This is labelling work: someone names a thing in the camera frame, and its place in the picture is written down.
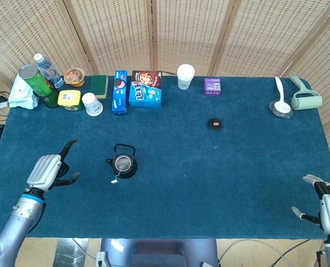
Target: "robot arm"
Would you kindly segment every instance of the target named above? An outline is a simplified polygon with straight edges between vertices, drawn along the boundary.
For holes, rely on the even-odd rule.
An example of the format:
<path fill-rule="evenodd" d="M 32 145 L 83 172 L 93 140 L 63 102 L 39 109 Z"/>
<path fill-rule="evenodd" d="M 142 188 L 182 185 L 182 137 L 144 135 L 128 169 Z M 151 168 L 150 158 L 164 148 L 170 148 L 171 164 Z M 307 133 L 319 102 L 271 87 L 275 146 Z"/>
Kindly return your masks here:
<path fill-rule="evenodd" d="M 0 233 L 0 267 L 13 267 L 19 249 L 24 238 L 32 229 L 31 225 L 40 209 L 45 208 L 44 193 L 54 186 L 70 185 L 74 183 L 79 173 L 72 176 L 70 180 L 60 180 L 69 170 L 69 166 L 64 162 L 70 147 L 77 140 L 70 141 L 65 145 L 59 155 L 42 156 L 33 171 L 31 172 L 26 189 L 19 202 L 12 207 L 12 214 L 4 229 Z"/>
<path fill-rule="evenodd" d="M 310 174 L 307 174 L 303 179 L 314 186 L 320 200 L 321 212 L 318 214 L 318 217 L 315 217 L 300 212 L 296 207 L 292 207 L 292 210 L 301 220 L 319 224 L 324 233 L 328 235 L 328 239 L 324 244 L 326 247 L 325 254 L 327 264 L 330 267 L 330 183 Z"/>

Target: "white paper cup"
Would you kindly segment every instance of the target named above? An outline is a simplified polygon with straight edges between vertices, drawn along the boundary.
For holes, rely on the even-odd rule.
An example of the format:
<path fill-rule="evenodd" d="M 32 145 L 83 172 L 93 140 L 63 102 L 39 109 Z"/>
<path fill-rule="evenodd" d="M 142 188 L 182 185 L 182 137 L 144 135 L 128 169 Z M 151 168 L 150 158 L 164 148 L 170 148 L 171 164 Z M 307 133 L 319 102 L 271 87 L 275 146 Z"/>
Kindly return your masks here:
<path fill-rule="evenodd" d="M 194 67 L 189 64 L 182 64 L 177 69 L 177 86 L 181 90 L 186 90 L 194 76 Z"/>
<path fill-rule="evenodd" d="M 93 93 L 85 93 L 82 96 L 82 102 L 86 108 L 87 114 L 90 116 L 101 114 L 103 106 Z"/>

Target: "blue carpet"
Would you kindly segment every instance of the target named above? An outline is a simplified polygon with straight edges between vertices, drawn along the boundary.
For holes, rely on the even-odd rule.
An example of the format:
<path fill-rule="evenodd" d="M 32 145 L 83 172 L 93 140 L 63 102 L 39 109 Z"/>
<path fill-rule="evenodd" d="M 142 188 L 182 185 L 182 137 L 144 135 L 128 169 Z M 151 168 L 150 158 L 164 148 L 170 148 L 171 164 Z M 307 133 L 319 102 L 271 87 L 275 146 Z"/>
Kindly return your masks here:
<path fill-rule="evenodd" d="M 219 97 L 204 96 L 203 81 L 195 77 L 182 91 L 176 77 L 164 77 L 162 107 L 128 107 L 126 117 L 112 115 L 113 78 L 97 117 L 43 103 L 12 108 L 0 144 L 0 231 L 39 157 L 79 139 L 65 176 L 80 171 L 79 180 L 45 194 L 46 212 L 30 236 L 323 238 L 291 211 L 319 212 L 303 175 L 330 181 L 318 111 L 275 117 L 268 108 L 279 98 L 274 78 L 222 77 Z M 290 102 L 297 88 L 282 82 Z M 87 77 L 83 92 L 90 83 Z M 212 117 L 222 120 L 221 131 L 207 128 Z M 136 147 L 138 171 L 112 185 L 106 159 L 118 142 Z"/>

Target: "water bottle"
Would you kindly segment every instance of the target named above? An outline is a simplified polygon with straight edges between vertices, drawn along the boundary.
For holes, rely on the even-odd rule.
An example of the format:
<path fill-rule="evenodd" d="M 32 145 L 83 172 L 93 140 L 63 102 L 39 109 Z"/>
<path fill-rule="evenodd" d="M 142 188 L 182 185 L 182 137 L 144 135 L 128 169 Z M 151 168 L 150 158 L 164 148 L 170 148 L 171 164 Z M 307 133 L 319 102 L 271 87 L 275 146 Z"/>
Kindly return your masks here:
<path fill-rule="evenodd" d="M 35 54 L 34 60 L 37 62 L 37 67 L 43 76 L 51 81 L 55 88 L 59 88 L 64 84 L 63 78 L 55 70 L 55 68 L 50 63 L 50 60 L 44 58 L 41 54 Z"/>

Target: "small purple package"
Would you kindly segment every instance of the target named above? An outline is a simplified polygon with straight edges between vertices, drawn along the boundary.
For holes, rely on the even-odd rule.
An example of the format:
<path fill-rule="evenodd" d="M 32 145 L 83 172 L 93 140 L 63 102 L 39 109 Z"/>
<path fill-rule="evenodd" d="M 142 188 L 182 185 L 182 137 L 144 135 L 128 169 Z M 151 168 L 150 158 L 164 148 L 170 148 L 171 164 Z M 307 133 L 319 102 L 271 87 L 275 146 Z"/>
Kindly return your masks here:
<path fill-rule="evenodd" d="M 215 78 L 204 79 L 204 95 L 219 96 L 221 94 L 221 80 Z"/>

